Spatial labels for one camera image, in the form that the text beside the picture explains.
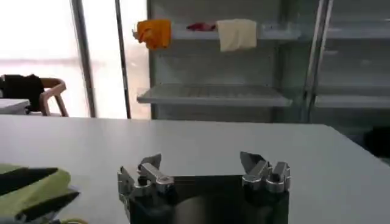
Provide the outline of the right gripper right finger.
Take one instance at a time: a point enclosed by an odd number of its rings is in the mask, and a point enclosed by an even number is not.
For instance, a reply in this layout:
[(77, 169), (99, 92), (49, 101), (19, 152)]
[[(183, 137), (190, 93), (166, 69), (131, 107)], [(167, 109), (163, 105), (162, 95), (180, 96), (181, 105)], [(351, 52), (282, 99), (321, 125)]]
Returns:
[(242, 185), (253, 191), (267, 190), (273, 194), (287, 192), (291, 185), (291, 169), (286, 162), (272, 164), (261, 155), (240, 152), (241, 164), (245, 174), (241, 178)]

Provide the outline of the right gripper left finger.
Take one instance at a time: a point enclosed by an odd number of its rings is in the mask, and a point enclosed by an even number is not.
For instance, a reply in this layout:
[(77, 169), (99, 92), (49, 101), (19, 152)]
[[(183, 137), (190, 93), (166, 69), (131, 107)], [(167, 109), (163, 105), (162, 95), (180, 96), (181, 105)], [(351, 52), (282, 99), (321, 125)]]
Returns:
[(174, 187), (174, 177), (165, 175), (160, 170), (162, 154), (147, 156), (129, 172), (124, 166), (117, 173), (118, 194), (123, 198), (143, 197), (152, 191), (168, 193)]

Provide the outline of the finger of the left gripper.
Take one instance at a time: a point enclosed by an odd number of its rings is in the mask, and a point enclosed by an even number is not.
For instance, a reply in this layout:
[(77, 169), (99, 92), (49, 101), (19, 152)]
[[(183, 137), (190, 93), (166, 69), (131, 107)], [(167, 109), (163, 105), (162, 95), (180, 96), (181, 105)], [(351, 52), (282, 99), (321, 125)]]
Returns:
[(58, 168), (17, 168), (1, 174), (1, 195), (16, 191), (37, 181), (40, 181), (53, 173)]
[(80, 192), (71, 191), (65, 195), (54, 197), (33, 205), (19, 212), (15, 220), (18, 222), (49, 222), (52, 220), (63, 208), (73, 202)]

